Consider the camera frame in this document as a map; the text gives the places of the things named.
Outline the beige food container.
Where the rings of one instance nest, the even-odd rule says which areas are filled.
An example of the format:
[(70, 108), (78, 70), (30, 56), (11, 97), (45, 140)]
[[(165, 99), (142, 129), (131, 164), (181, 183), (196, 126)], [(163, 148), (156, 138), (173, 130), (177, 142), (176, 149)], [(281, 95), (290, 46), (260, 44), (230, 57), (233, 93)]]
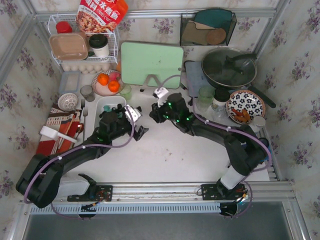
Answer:
[(88, 57), (89, 44), (85, 33), (54, 34), (49, 38), (53, 56), (61, 61), (78, 61)]

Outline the white salt bottle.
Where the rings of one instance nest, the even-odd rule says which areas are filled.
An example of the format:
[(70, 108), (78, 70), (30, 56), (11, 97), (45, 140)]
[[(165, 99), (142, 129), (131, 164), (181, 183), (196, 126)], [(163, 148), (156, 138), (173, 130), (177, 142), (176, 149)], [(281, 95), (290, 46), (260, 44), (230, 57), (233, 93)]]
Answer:
[(255, 116), (249, 123), (254, 133), (258, 133), (266, 125), (266, 120), (262, 116)]

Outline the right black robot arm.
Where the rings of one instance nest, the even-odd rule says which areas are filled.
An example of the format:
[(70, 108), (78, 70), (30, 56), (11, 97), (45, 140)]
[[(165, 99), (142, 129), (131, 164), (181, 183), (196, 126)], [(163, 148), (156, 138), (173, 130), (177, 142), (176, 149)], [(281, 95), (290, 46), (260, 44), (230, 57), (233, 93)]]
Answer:
[(248, 125), (231, 127), (204, 119), (191, 112), (181, 93), (172, 93), (164, 87), (154, 90), (157, 102), (152, 104), (150, 117), (156, 123), (171, 121), (181, 132), (202, 137), (225, 147), (230, 167), (217, 181), (217, 188), (223, 193), (232, 191), (250, 175), (271, 153), (257, 138)]

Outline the green glass cup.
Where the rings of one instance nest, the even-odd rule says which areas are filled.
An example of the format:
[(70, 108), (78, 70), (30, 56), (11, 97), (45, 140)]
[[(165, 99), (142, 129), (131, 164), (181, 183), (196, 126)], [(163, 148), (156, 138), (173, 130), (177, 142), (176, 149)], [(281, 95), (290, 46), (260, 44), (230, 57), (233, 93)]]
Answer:
[(198, 91), (196, 106), (201, 112), (205, 112), (213, 102), (215, 88), (212, 86), (203, 86)]
[(121, 91), (119, 94), (126, 99), (126, 101), (129, 101), (132, 98), (132, 88), (129, 84), (124, 84), (122, 86)]

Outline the clear blue-rimmed container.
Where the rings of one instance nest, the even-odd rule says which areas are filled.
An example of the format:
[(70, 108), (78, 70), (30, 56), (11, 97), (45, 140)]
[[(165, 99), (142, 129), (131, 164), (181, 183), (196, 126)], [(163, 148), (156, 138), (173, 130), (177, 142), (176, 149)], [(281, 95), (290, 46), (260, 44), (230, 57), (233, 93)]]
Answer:
[(79, 89), (80, 74), (80, 71), (65, 71), (61, 76), (58, 93), (76, 93)]

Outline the white spatula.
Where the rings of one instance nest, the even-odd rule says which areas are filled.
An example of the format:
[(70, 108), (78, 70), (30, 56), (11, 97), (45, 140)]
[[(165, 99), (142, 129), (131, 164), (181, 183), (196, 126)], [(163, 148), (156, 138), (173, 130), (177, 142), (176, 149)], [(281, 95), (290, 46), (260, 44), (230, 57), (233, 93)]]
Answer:
[(45, 126), (45, 125), (40, 130), (40, 134), (42, 136), (46, 136), (46, 137), (48, 137), (50, 139), (53, 139), (53, 140), (58, 139), (58, 138), (63, 138), (63, 139), (65, 139), (67, 141), (70, 141), (72, 143), (77, 143), (78, 142), (76, 139), (74, 139), (74, 138), (72, 138), (72, 137), (70, 137), (68, 135), (65, 135), (65, 134), (63, 134), (63, 133), (61, 133), (61, 132), (59, 132), (59, 131), (57, 131), (57, 130), (55, 130), (53, 128)]

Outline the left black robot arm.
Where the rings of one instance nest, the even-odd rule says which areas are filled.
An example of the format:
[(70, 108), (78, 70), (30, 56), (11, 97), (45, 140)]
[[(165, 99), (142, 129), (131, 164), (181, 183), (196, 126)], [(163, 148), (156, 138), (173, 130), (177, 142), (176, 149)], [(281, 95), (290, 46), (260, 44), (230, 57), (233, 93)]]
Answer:
[(142, 108), (126, 105), (100, 115), (99, 126), (82, 144), (62, 153), (35, 154), (15, 189), (23, 195), (26, 204), (44, 208), (58, 195), (61, 178), (70, 170), (104, 156), (109, 150), (122, 148), (135, 139), (139, 141), (148, 131), (136, 123), (142, 116)]

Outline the black lidded jar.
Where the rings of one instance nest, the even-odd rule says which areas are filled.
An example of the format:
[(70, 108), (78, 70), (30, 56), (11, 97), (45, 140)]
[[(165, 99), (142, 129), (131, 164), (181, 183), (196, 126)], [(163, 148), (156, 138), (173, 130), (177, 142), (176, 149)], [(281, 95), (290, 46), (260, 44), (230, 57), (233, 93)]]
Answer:
[(227, 89), (217, 88), (214, 92), (214, 97), (211, 104), (212, 109), (217, 110), (219, 108), (224, 108), (229, 99), (230, 93)]

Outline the black frying pan with lid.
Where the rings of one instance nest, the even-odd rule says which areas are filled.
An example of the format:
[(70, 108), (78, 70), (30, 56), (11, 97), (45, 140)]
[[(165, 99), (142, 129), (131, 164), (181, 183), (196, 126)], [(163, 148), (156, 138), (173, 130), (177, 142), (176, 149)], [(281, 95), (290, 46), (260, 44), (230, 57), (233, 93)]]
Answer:
[(253, 86), (258, 74), (256, 59), (255, 53), (244, 53), (231, 47), (219, 47), (205, 54), (201, 60), (201, 69), (213, 87), (227, 90), (247, 89), (274, 109), (276, 103)]

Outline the white lattice bowl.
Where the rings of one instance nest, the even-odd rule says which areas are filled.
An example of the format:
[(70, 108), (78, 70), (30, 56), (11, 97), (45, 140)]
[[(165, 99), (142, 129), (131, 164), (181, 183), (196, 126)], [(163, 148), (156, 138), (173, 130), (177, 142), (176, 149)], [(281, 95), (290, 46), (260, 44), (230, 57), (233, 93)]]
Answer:
[(78, 97), (74, 93), (65, 93), (58, 99), (58, 107), (65, 112), (72, 111), (78, 104)]

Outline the white cup black lid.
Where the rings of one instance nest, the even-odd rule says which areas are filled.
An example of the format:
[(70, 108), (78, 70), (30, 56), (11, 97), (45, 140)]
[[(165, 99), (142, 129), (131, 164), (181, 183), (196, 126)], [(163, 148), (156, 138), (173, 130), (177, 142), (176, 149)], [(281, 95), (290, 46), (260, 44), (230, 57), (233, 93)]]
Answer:
[(89, 45), (97, 57), (107, 57), (110, 55), (108, 38), (103, 34), (93, 34), (89, 38)]

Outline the green cutting board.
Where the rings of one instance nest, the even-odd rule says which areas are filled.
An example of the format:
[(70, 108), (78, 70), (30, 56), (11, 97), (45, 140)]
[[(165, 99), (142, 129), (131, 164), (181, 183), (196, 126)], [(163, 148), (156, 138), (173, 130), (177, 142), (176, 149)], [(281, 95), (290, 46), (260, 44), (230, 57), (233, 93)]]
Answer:
[(149, 75), (157, 76), (167, 89), (180, 86), (184, 50), (179, 46), (153, 43), (123, 42), (121, 53), (121, 80), (125, 84), (142, 86)]

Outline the grey glass cup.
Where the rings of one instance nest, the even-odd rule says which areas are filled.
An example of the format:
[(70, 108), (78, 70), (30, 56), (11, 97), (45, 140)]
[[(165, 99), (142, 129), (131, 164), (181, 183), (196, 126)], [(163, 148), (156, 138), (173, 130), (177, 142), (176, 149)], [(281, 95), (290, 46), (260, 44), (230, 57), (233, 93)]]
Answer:
[(95, 92), (91, 85), (84, 85), (80, 88), (80, 94), (87, 102), (93, 102), (95, 100)]

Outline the red snack bag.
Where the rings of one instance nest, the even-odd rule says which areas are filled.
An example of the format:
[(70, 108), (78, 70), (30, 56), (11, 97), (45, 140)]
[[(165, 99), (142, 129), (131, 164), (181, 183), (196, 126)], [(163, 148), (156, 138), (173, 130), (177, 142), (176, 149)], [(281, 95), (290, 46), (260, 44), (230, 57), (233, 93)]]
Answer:
[(113, 32), (128, 10), (124, 0), (82, 0), (75, 22), (84, 33)]

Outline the white storage basket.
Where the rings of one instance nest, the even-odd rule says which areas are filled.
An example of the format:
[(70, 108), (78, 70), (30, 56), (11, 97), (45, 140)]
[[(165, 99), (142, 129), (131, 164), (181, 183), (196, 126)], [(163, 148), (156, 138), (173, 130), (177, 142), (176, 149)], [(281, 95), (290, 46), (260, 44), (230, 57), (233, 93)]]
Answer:
[(100, 98), (96, 104), (94, 128), (99, 126), (101, 119), (99, 115), (104, 111), (104, 107), (108, 106), (110, 109), (117, 108), (118, 104), (121, 104), (121, 106), (124, 107), (127, 104), (127, 101), (124, 97), (118, 95), (104, 96)]

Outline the cork round coaster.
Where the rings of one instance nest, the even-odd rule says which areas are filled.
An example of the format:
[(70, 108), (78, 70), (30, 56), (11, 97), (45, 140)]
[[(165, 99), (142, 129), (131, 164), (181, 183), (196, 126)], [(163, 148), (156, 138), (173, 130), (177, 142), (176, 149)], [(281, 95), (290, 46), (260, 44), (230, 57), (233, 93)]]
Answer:
[(227, 33), (223, 28), (216, 28), (210, 30), (206, 34), (206, 42), (209, 45), (219, 45), (226, 39)]

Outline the red lidded jar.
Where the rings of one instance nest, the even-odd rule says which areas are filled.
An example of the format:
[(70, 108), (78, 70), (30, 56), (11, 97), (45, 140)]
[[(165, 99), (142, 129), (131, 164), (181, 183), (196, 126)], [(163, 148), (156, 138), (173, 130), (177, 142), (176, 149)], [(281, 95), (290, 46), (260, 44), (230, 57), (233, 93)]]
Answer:
[(55, 25), (58, 34), (72, 33), (73, 29), (67, 21), (60, 21)]

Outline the dark fork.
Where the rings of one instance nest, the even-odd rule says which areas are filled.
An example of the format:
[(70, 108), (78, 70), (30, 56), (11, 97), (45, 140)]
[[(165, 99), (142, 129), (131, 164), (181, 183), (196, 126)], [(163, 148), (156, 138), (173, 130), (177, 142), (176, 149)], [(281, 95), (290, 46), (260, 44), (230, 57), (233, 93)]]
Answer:
[(81, 99), (81, 104), (80, 104), (80, 108), (81, 108), (81, 113), (82, 116), (85, 117), (85, 106), (86, 106), (86, 101), (84, 98)]

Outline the silver fork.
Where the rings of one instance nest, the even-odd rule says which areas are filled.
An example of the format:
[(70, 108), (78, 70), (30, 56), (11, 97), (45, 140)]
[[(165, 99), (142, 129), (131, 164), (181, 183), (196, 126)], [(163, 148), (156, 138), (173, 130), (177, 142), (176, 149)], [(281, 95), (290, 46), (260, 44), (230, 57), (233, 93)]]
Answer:
[(85, 134), (85, 131), (86, 131), (86, 117), (88, 116), (88, 109), (86, 107), (84, 107), (83, 109), (83, 133)]

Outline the black mesh organizer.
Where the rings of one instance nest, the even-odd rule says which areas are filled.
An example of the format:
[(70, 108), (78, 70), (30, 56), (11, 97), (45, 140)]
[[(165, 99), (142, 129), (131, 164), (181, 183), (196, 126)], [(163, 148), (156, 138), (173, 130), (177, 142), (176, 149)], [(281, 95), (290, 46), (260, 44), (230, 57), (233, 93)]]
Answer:
[(229, 45), (236, 23), (237, 23), (237, 17), (234, 12), (232, 12), (232, 20), (230, 23), (230, 27), (228, 29), (224, 29), (226, 32), (226, 38), (223, 43), (218, 45), (210, 45), (206, 41), (207, 33), (210, 30), (213, 30), (216, 28), (195, 22), (194, 21), (195, 15), (193, 17), (186, 17), (186, 16), (181, 17), (180, 40), (179, 40), (179, 44), (181, 46), (228, 46)]

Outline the orange tangerine right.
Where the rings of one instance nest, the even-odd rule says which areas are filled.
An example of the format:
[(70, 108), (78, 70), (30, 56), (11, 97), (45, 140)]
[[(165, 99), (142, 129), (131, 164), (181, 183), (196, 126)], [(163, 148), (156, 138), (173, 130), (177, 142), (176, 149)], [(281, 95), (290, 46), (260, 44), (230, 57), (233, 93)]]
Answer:
[(107, 87), (112, 93), (117, 93), (120, 89), (120, 83), (117, 80), (112, 80), (108, 83)]

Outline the green glass cup right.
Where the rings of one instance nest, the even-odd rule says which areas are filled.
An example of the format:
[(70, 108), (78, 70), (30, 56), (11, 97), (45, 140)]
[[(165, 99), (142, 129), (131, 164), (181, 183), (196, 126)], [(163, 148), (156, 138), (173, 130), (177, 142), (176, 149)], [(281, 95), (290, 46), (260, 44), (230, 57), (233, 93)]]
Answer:
[(201, 112), (205, 112), (213, 102), (215, 88), (212, 86), (203, 86), (198, 91), (196, 106)]

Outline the blue grey cloth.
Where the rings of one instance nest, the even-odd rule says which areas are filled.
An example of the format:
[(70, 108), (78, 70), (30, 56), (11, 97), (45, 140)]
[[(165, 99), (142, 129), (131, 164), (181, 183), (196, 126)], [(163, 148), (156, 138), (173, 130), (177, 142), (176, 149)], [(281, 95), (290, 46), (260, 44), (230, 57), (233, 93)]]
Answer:
[(270, 148), (270, 142), (265, 137), (260, 137), (259, 140), (267, 147), (269, 154), (266, 154), (266, 157), (260, 161), (260, 164), (262, 165), (265, 163), (266, 165), (270, 165), (272, 162), (272, 151)]

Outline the orange tangerine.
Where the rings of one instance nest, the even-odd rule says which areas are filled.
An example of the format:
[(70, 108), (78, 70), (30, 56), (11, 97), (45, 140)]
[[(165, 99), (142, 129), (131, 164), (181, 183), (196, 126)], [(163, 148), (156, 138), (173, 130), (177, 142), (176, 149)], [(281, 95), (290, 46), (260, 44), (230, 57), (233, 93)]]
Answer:
[(109, 75), (106, 73), (100, 73), (97, 76), (97, 82), (102, 86), (106, 86), (109, 83)]
[(117, 80), (112, 80), (108, 83), (107, 87), (112, 93), (117, 93), (120, 89), (120, 83)]

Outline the metal cutting board stand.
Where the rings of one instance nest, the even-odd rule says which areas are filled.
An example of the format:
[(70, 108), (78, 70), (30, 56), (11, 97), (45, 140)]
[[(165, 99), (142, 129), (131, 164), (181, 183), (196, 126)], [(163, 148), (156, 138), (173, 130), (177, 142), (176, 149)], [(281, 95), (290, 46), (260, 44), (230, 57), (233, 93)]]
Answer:
[(159, 80), (159, 76), (156, 74), (148, 74), (142, 84), (139, 87), (139, 92), (146, 96), (152, 96), (155, 90), (163, 87), (163, 83)]

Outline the floral patterned plate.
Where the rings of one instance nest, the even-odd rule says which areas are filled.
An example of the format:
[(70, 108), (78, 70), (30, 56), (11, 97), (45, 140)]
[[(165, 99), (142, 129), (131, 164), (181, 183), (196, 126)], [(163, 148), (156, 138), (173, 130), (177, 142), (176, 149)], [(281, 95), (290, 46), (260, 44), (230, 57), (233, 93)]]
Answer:
[(249, 124), (255, 117), (265, 117), (264, 101), (250, 90), (237, 90), (226, 103), (228, 116), (237, 124)]

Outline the teal coffee capsule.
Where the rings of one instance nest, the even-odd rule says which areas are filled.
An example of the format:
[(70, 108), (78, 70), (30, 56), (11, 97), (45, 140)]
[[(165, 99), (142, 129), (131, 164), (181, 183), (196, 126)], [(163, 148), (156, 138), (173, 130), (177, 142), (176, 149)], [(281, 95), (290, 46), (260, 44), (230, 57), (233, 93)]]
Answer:
[(112, 111), (112, 108), (110, 108), (109, 105), (105, 105), (105, 106), (103, 107), (103, 111), (104, 111), (104, 112), (111, 112), (111, 111)]

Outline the pink fruit plate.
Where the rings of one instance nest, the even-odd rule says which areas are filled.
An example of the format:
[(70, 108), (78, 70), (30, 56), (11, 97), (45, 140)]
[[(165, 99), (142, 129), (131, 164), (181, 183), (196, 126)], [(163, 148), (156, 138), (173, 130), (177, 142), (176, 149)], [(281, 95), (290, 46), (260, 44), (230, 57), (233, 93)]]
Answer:
[(93, 78), (91, 87), (94, 93), (99, 96), (113, 96), (124, 87), (121, 77), (121, 73), (116, 70), (102, 71)]

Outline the clear plastic bottle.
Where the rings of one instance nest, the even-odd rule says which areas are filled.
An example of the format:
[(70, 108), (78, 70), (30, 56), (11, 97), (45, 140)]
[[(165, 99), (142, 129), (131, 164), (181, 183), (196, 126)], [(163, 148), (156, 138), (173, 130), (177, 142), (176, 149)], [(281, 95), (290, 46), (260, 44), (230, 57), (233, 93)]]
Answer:
[(226, 125), (229, 122), (229, 116), (225, 106), (218, 106), (213, 110), (213, 120), (216, 123)]

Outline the green glass cup left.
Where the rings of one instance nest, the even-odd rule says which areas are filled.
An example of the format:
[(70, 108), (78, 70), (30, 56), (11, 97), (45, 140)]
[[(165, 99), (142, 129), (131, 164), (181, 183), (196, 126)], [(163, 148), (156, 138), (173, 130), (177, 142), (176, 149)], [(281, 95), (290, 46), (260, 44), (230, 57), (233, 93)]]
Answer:
[(126, 99), (126, 101), (129, 101), (132, 98), (132, 88), (129, 84), (124, 84), (122, 86), (121, 91), (119, 94)]

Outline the teal plate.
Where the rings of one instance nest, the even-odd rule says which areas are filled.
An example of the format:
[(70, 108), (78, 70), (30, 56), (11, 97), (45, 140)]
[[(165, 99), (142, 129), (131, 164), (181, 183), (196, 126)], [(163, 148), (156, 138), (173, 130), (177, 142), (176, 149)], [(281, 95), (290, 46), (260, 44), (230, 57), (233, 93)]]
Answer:
[(233, 13), (222, 8), (210, 8), (195, 14), (194, 22), (213, 28), (227, 30), (230, 27)]

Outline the orange tangerine left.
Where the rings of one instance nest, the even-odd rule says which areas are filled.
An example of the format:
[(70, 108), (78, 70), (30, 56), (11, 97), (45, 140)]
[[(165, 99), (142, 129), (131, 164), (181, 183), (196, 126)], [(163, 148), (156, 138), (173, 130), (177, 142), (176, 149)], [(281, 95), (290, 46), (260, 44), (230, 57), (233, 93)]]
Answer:
[(106, 86), (109, 83), (109, 75), (106, 73), (100, 73), (97, 76), (97, 82), (102, 86)]

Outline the egg carton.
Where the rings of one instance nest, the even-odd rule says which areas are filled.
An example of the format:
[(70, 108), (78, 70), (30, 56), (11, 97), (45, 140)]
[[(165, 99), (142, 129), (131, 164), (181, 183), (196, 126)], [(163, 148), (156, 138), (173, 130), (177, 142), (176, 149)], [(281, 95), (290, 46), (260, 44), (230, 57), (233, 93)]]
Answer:
[(95, 74), (111, 69), (111, 63), (85, 63), (85, 62), (65, 62), (61, 64), (65, 72), (77, 72), (82, 74)]

